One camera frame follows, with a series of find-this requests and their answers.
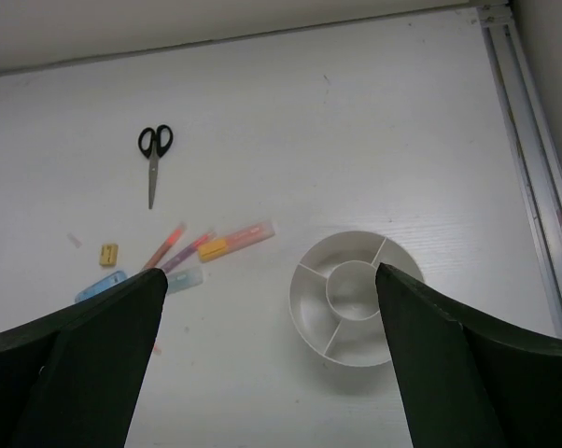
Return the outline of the green capped highlighter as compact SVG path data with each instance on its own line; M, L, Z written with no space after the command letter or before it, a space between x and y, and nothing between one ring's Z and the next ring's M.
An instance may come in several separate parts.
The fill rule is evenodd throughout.
M167 276L168 289L167 294L172 295L177 292L197 287L204 281L203 269L201 266L195 266Z

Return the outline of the yellow eraser block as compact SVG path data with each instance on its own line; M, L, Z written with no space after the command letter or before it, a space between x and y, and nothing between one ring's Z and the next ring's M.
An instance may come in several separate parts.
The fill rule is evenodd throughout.
M104 244L101 246L99 265L101 267L114 267L117 265L119 246L117 244Z

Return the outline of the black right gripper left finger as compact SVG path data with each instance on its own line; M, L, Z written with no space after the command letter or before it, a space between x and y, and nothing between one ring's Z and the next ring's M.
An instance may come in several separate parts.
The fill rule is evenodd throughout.
M152 268L0 332L0 447L124 446L167 289Z

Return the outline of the yellow capped pink highlighter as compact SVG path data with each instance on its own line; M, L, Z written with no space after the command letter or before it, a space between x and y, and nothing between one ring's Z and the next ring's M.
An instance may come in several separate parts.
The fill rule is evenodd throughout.
M274 224L271 220L264 220L200 245L197 250L198 258L200 262L206 263L273 236L275 236Z

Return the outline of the orange highlighter pen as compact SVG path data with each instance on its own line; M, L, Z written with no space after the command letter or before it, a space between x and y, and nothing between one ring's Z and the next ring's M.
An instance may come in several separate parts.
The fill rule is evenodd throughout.
M156 268L167 253L176 245L187 228L185 222L180 222L174 230L165 238L164 242L157 248L149 260L144 264L141 271Z

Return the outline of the blue correction tape dispenser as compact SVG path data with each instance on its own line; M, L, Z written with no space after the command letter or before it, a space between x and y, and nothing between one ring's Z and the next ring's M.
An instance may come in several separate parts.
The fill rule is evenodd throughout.
M128 278L124 271L115 271L93 285L84 288L74 298L74 303L79 303L92 298L120 283Z

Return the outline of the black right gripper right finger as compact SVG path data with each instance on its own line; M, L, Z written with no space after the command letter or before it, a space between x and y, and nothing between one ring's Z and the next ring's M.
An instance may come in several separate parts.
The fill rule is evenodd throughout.
M375 284L415 447L562 447L562 340L389 264Z

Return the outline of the aluminium rail at table edge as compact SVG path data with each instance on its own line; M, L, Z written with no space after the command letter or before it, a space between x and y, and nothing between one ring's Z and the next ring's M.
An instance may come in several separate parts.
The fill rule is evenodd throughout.
M555 333L562 338L562 169L513 12L505 1L477 8L522 184Z

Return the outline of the white round divided container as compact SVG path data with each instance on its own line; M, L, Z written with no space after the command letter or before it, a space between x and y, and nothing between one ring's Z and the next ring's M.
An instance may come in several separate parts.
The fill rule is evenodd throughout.
M369 231L333 234L297 265L289 287L290 316L305 343L327 361L371 368L391 360L375 285L382 263L424 279L403 247Z

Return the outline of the purple highlighter pen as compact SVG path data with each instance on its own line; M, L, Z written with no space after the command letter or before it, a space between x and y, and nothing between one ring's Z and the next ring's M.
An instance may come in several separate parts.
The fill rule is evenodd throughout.
M215 236L216 233L214 231L208 231L204 233L203 235L192 241L189 245L184 247L182 250L177 252L165 263L163 263L161 269L163 270L164 273L170 273L175 267L177 267L183 261L191 257L194 253L196 253L200 245L203 245L211 241Z

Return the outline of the black handled scissors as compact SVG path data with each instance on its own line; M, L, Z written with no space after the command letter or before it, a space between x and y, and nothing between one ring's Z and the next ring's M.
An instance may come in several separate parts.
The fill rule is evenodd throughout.
M148 160L148 209L153 208L160 159L167 153L174 141L174 134L166 124L156 128L146 127L137 139L140 152Z

